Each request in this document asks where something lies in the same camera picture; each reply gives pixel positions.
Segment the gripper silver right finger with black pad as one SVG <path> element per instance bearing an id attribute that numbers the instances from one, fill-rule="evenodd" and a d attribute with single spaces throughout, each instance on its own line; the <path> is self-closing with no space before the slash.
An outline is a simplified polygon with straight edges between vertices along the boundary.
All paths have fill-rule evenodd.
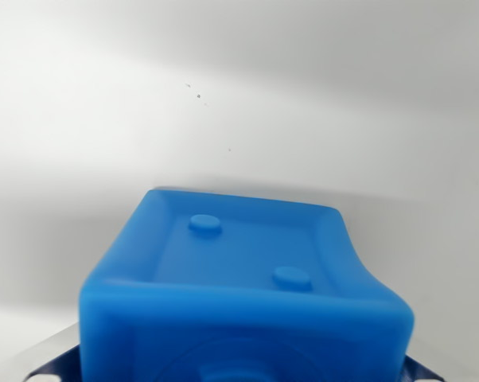
<path id="1" fill-rule="evenodd" d="M 399 375 L 400 382 L 415 382 L 415 381 L 443 381 L 443 377 L 436 372 L 430 370 L 428 367 L 419 363 L 417 360 L 406 356 L 403 363 L 403 368 Z"/>

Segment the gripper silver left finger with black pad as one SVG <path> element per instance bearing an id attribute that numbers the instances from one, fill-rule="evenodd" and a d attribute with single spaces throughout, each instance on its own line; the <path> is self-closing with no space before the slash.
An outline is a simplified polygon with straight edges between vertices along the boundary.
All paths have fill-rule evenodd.
<path id="1" fill-rule="evenodd" d="M 23 381 L 82 381 L 80 330 L 75 323 L 26 352 Z"/>

